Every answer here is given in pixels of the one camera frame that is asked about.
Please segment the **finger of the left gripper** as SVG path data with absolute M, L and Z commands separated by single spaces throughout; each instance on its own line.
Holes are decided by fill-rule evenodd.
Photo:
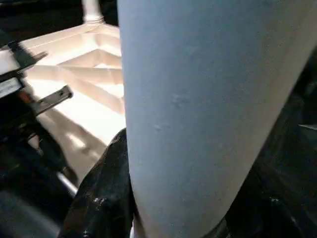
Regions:
M 41 124 L 27 125 L 10 135 L 10 146 L 26 165 L 70 196 L 75 196 L 78 176 L 68 163 L 65 153 Z

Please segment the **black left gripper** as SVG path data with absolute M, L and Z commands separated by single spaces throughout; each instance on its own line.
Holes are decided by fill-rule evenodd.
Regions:
M 32 55 L 19 42 L 1 44 L 0 49 L 0 142 L 5 143 L 17 129 L 37 124 L 37 116 L 72 98 L 69 86 L 36 100 L 26 91 L 25 72 L 46 57 Z

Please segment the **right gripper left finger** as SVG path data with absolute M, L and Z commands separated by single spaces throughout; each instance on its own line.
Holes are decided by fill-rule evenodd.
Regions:
M 134 210 L 126 129 L 122 129 L 81 182 L 58 236 L 128 238 Z

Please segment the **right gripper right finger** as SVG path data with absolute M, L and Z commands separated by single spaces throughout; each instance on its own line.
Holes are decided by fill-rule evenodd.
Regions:
M 316 160 L 257 159 L 225 218 L 233 238 L 315 238 Z

